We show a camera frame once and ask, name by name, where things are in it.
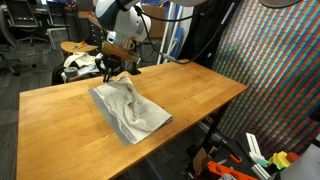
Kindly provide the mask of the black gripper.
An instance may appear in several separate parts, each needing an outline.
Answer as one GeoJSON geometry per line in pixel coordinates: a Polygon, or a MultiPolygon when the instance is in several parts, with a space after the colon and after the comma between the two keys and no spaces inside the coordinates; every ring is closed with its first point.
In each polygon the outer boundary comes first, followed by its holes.
{"type": "Polygon", "coordinates": [[[110,75],[115,76],[122,71],[121,60],[114,55],[104,54],[95,59],[98,70],[104,75],[103,82],[109,82],[110,75]]]}

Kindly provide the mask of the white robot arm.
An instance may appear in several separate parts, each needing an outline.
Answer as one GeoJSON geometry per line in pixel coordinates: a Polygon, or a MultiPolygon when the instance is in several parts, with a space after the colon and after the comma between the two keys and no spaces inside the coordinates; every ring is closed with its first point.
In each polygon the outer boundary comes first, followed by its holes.
{"type": "MultiPolygon", "coordinates": [[[[95,14],[100,25],[108,32],[115,32],[127,39],[143,41],[149,37],[151,20],[144,15],[140,0],[99,0],[95,14]]],[[[134,50],[121,47],[113,39],[102,42],[103,57],[96,61],[96,66],[108,82],[114,70],[121,65],[121,60],[129,60],[134,64],[141,58],[134,50]]]]}

